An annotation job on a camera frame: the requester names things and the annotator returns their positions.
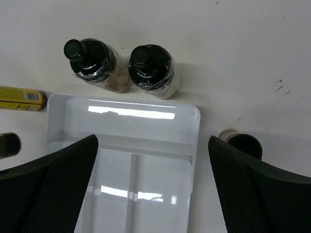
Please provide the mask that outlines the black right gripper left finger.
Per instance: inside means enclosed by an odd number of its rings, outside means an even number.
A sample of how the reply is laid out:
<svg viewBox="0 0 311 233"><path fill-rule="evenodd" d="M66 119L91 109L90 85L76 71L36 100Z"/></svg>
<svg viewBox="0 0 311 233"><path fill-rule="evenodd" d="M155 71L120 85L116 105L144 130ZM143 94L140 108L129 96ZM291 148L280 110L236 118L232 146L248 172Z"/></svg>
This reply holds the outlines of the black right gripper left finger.
<svg viewBox="0 0 311 233"><path fill-rule="evenodd" d="M2 233L72 233L98 152L87 136L59 151L0 172Z"/></svg>

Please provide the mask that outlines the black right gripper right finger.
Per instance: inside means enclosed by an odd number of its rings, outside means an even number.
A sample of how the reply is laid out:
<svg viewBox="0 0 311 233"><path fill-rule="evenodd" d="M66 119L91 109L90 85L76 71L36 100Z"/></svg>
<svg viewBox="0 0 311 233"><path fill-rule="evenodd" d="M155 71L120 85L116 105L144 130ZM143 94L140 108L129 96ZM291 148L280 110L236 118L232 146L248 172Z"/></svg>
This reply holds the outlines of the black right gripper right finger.
<svg viewBox="0 0 311 233"><path fill-rule="evenodd" d="M309 233L311 179L212 136L208 152L229 233Z"/></svg>

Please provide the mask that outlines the black cap spice jar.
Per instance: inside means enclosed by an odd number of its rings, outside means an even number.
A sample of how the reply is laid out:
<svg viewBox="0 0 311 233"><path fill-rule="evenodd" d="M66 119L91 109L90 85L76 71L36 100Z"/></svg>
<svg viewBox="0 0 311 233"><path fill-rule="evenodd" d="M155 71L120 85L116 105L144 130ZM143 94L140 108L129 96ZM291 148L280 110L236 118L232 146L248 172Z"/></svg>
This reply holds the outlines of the black cap spice jar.
<svg viewBox="0 0 311 233"><path fill-rule="evenodd" d="M262 145L254 136L237 130L225 130L219 138L237 150L262 160Z"/></svg>

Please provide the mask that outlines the yellow oil bottle tan cap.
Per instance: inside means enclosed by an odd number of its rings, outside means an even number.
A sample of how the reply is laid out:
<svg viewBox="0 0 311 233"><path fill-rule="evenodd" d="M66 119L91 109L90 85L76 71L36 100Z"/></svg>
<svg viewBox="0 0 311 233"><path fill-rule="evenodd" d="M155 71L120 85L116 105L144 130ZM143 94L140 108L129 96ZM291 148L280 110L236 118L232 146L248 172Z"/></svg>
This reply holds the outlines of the yellow oil bottle tan cap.
<svg viewBox="0 0 311 233"><path fill-rule="evenodd" d="M0 108L39 112L46 108L48 97L45 92L36 89L0 87Z"/></svg>

